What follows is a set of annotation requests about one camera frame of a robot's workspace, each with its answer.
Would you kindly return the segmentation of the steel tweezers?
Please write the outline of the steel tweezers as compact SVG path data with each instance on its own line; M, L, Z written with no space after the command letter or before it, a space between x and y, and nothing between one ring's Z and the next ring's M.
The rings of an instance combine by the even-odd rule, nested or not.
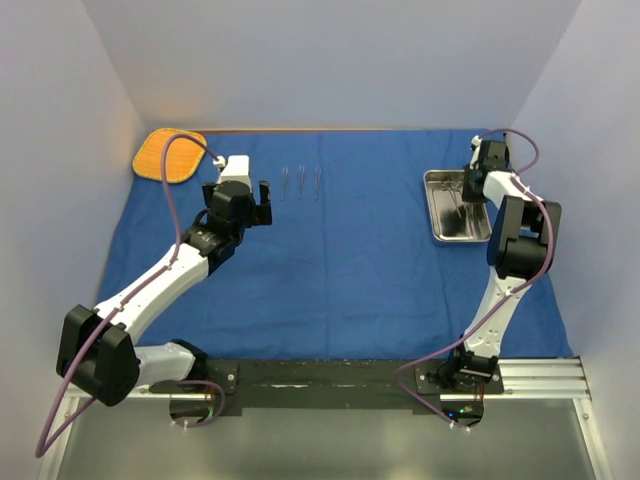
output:
M286 192L287 192L287 185L288 185L288 173L289 173L288 167L283 167L283 169L282 169L282 178L281 178L281 194L280 194L281 201L283 201L283 202L286 199Z
M319 200L321 186L322 186L322 168L317 167L315 170L315 181L314 181L314 201Z
M300 165L299 166L299 180L298 180L298 190L297 190L297 198L299 201L302 200L303 198L303 194L304 194L304 188L305 188L305 181L306 181L306 166L305 165Z

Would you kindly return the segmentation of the orange square woven mat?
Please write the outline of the orange square woven mat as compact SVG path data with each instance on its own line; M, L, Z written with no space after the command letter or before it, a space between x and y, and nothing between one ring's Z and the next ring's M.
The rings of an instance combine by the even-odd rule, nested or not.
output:
M187 135L206 145L199 133L176 128L161 128L150 133L143 141L132 162L133 172L144 179L162 180L162 152L168 140L177 134ZM205 150L190 140L180 138L173 141L166 158L166 178L169 184L178 184L190 179L196 172Z

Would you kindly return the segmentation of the steel instrument tray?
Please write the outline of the steel instrument tray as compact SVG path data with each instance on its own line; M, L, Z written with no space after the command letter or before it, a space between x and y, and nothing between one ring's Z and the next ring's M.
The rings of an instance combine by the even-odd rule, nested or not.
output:
M491 224L488 209L482 205L482 219L477 223L477 230L472 235L460 234L454 231L453 216L461 199L453 199L444 191L437 189L437 185L445 180L453 179L463 182L462 170L429 170L423 176L426 194L427 212L429 216L432 236L439 245L481 244L491 236Z

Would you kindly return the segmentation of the blue surgical drape cloth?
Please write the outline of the blue surgical drape cloth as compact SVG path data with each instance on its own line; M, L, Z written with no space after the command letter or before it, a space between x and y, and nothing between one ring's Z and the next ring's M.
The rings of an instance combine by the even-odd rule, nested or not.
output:
M271 185L273 222L181 295L140 339L185 340L216 358L413 359L473 320L482 245L435 243L423 176L470 159L469 130L210 134ZM301 201L299 166L306 166ZM283 167L288 167L281 201ZM315 170L322 186L314 201Z

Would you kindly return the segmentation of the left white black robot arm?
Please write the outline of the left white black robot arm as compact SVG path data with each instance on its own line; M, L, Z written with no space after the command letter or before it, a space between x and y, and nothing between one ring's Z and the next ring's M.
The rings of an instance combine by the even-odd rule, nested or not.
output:
M141 347L151 324L183 293L211 276L242 243L247 229L272 223L270 185L259 192L240 181L206 183L205 208L150 270L89 309L64 318L57 374L106 406L140 385L174 382L185 392L208 379L207 355L180 340Z

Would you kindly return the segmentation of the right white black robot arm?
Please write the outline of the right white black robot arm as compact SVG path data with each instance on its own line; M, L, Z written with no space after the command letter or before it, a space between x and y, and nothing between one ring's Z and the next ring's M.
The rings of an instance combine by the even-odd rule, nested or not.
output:
M477 312L434 374L440 387L477 390L496 373L502 340L522 297L551 268L562 207L526 186L503 140L476 136L464 168L462 200L497 208L486 259L488 283Z

